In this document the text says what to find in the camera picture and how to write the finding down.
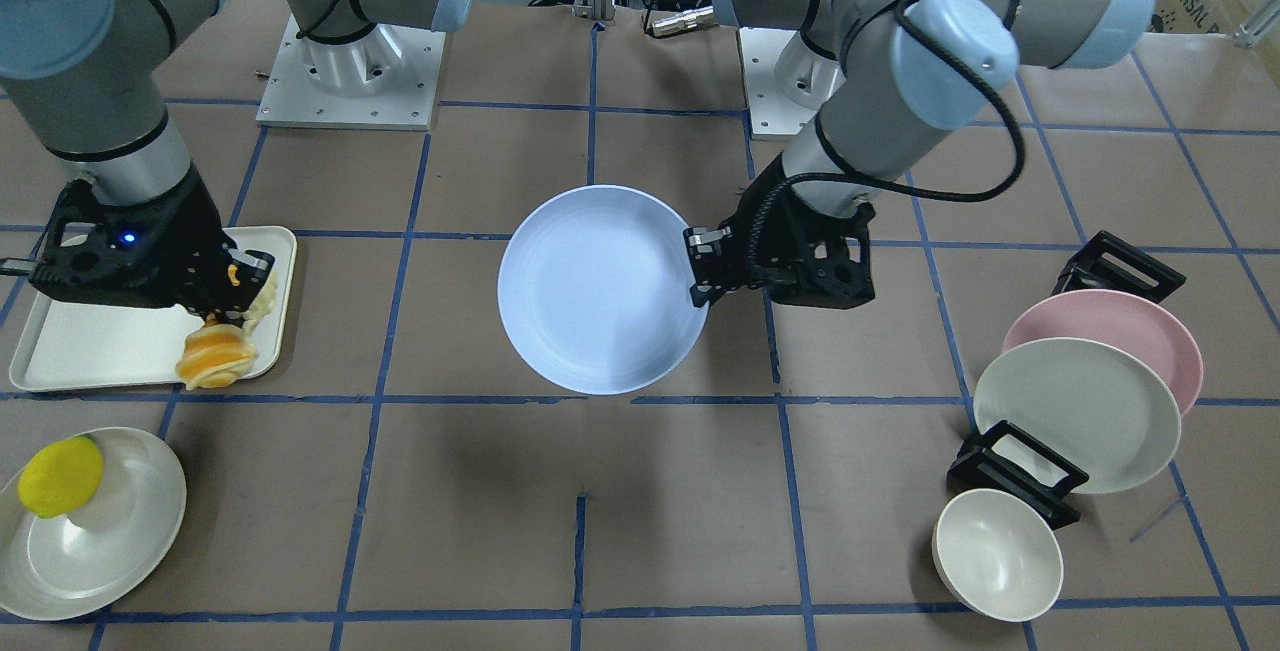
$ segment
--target rectangular tray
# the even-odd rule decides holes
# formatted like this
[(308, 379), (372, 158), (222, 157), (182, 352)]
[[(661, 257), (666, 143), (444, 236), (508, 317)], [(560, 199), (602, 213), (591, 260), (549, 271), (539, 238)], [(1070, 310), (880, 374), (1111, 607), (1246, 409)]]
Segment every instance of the rectangular tray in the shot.
[[(275, 306), (253, 329), (259, 356), (243, 376), (252, 379), (280, 358), (298, 242), (283, 226), (228, 228), (227, 233), (242, 249), (275, 256)], [(182, 358), (187, 335), (197, 327), (201, 320), (182, 306), (129, 310), (64, 304), (37, 293), (9, 365), (9, 381), (23, 391), (179, 382), (174, 365)]]

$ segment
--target white mounting plate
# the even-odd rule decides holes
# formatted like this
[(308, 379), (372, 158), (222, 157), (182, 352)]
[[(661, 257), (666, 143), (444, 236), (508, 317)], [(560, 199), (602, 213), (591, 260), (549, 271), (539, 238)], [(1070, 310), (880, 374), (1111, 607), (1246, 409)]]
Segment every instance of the white mounting plate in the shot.
[[(238, 226), (227, 233), (242, 249), (275, 256), (275, 306), (253, 329), (251, 340), (259, 356), (243, 376), (252, 379), (266, 373), (280, 358), (298, 242), (283, 226)], [(37, 293), (9, 367), (9, 381), (23, 391), (178, 382), (173, 367), (182, 358), (188, 333), (200, 326), (200, 318), (179, 306), (128, 310), (64, 304)]]
[(773, 73), (782, 49), (795, 35), (795, 31), (778, 28), (737, 29), (742, 50), (742, 86), (751, 110), (754, 139), (791, 139), (815, 114), (814, 109), (788, 98)]
[(444, 59), (444, 32), (392, 28), (403, 43), (408, 79), (372, 96), (344, 98), (311, 81), (301, 59), (297, 22), (289, 17), (257, 107), (257, 122), (262, 127), (430, 130)]

